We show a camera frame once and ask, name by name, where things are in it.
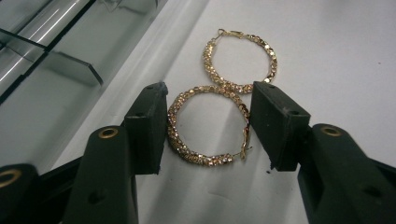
white surface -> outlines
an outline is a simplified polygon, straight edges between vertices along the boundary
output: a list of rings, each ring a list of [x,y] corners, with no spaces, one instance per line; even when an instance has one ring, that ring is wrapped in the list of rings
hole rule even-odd
[[[169,0],[55,166],[82,155],[94,129],[120,124],[145,85],[164,80],[170,105],[181,91],[211,84],[201,57],[219,28],[268,41],[279,63],[274,84],[312,115],[311,124],[340,126],[369,157],[396,166],[395,19],[390,0]],[[266,55],[247,41],[223,38],[214,57],[230,80],[266,73]],[[192,98],[178,125],[203,153],[237,151],[241,143],[242,118],[221,97]],[[255,133],[250,145],[245,162],[208,169],[182,161],[166,144],[160,174],[137,178],[140,222],[306,223],[296,173],[267,174]]]

earring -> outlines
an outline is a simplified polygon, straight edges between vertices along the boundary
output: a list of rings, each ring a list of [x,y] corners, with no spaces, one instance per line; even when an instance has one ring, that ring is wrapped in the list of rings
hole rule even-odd
[[[246,126],[243,130],[244,141],[241,146],[241,151],[236,154],[221,154],[216,156],[206,156],[195,152],[187,147],[186,144],[180,139],[177,132],[177,112],[183,106],[183,104],[190,99],[192,96],[200,93],[213,92],[216,94],[223,95],[227,98],[233,100],[233,102],[238,106],[242,115],[244,116]],[[231,163],[234,158],[239,156],[242,160],[246,157],[246,151],[248,147],[249,139],[249,112],[245,104],[243,104],[240,97],[231,91],[226,91],[222,87],[218,86],[200,86],[190,89],[188,91],[182,92],[172,103],[168,110],[168,139],[172,149],[184,160],[196,163],[203,166],[216,166]]]
[[[253,84],[247,84],[247,85],[235,84],[231,81],[224,79],[224,77],[220,76],[219,73],[213,67],[213,63],[212,63],[213,49],[215,48],[218,39],[222,36],[234,36],[239,39],[244,38],[262,47],[270,57],[270,61],[271,61],[268,75],[263,80],[263,82],[270,83],[274,79],[277,69],[277,59],[274,50],[268,45],[266,41],[262,40],[259,36],[256,35],[245,35],[242,32],[225,31],[223,29],[219,29],[219,35],[215,38],[212,38],[209,42],[207,42],[203,55],[205,70],[215,83],[217,83],[219,86],[224,88],[226,91],[233,91],[236,93],[251,93],[253,91]]]

gold hoop earring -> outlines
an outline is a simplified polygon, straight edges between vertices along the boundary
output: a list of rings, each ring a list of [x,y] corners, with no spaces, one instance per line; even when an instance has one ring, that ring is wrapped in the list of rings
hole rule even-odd
[[[220,85],[226,91],[233,91],[237,93],[251,93],[253,91],[253,84],[246,84],[246,85],[235,84],[231,81],[224,79],[224,77],[221,77],[213,67],[212,64],[213,49],[217,44],[216,43],[217,40],[222,36],[234,36],[239,39],[244,38],[262,47],[271,60],[268,75],[262,82],[270,83],[274,79],[277,69],[277,59],[274,50],[269,46],[269,44],[266,41],[262,40],[259,36],[256,35],[245,35],[244,33],[238,31],[225,31],[223,29],[219,29],[218,36],[212,38],[209,42],[207,42],[203,55],[205,70],[215,83]]]
[[[236,154],[221,154],[216,156],[206,156],[189,149],[186,144],[181,141],[177,132],[177,112],[183,106],[183,104],[195,94],[213,92],[221,94],[227,98],[233,100],[242,112],[246,126],[243,130],[244,141],[241,146],[241,151]],[[203,166],[216,166],[231,163],[234,158],[239,156],[242,160],[246,157],[246,151],[248,150],[248,139],[249,139],[249,112],[245,104],[243,104],[240,97],[231,91],[226,91],[218,86],[200,86],[182,92],[172,103],[168,110],[168,138],[172,149],[185,161],[196,163]]]

jewelry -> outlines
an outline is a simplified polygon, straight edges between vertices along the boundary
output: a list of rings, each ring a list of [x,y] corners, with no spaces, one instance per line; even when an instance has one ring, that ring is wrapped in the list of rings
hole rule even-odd
[[[209,42],[207,42],[204,51],[205,70],[215,83],[217,83],[227,91],[234,91],[237,93],[251,93],[253,91],[253,84],[238,85],[231,81],[225,80],[224,77],[221,77],[213,67],[212,64],[213,49],[217,44],[216,41],[221,36],[225,36],[225,35],[235,36],[238,37],[239,39],[244,38],[264,48],[265,52],[267,52],[268,56],[270,57],[271,66],[268,71],[267,77],[262,82],[270,83],[274,79],[277,69],[277,59],[274,50],[268,45],[266,41],[262,40],[259,36],[256,35],[245,35],[244,33],[238,31],[225,31],[223,29],[219,29],[219,35],[215,38],[212,38]]]
[[[239,110],[242,112],[244,119],[246,121],[246,126],[243,130],[244,134],[244,142],[241,146],[241,151],[234,155],[229,153],[221,154],[217,156],[206,156],[204,154],[200,154],[198,152],[192,151],[189,149],[186,144],[181,141],[179,134],[177,132],[176,123],[177,123],[177,112],[183,106],[183,104],[190,99],[192,96],[199,93],[207,93],[214,92],[217,94],[221,94],[227,98],[232,99]],[[178,95],[173,104],[169,107],[168,110],[168,137],[169,143],[171,147],[178,153],[178,155],[186,161],[193,162],[199,165],[204,166],[216,166],[221,164],[227,164],[233,161],[234,157],[239,156],[242,160],[246,157],[246,151],[248,147],[248,139],[249,139],[249,112],[245,104],[243,104],[240,97],[231,91],[226,91],[225,89],[218,86],[200,86],[194,87],[188,91],[184,91]]]

hoop earring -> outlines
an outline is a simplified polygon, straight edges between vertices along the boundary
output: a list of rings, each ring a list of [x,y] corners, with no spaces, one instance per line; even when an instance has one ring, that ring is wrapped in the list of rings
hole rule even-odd
[[[230,98],[238,106],[239,110],[242,112],[246,126],[243,130],[244,141],[241,146],[241,151],[236,154],[221,154],[216,156],[206,156],[189,149],[186,144],[181,141],[179,134],[177,132],[177,112],[183,106],[183,104],[190,99],[192,96],[199,93],[213,92],[221,94],[227,98]],[[242,160],[246,157],[246,151],[248,150],[248,139],[249,139],[249,112],[245,104],[243,104],[240,97],[234,92],[226,91],[218,86],[200,86],[190,89],[188,91],[182,92],[169,107],[168,110],[168,138],[172,149],[185,161],[196,163],[203,166],[216,166],[231,163],[234,158],[239,156]]]
[[[221,77],[219,73],[215,70],[212,64],[212,54],[213,54],[213,49],[216,46],[217,40],[222,37],[222,36],[234,36],[239,39],[247,39],[251,42],[256,43],[260,47],[262,47],[265,52],[268,54],[270,57],[270,69],[268,71],[267,77],[262,81],[266,83],[270,83],[275,75],[276,75],[276,69],[277,69],[277,59],[274,50],[268,45],[268,43],[264,40],[262,40],[259,36],[256,35],[245,35],[242,32],[238,31],[225,31],[223,29],[219,29],[219,34],[217,37],[212,38],[209,42],[207,42],[205,51],[204,51],[204,66],[207,74],[210,76],[210,78],[217,83],[219,86],[224,88],[226,91],[233,91],[237,93],[251,93],[253,91],[253,84],[247,84],[247,85],[238,85],[235,84],[231,81],[228,81],[224,79],[224,77]]]

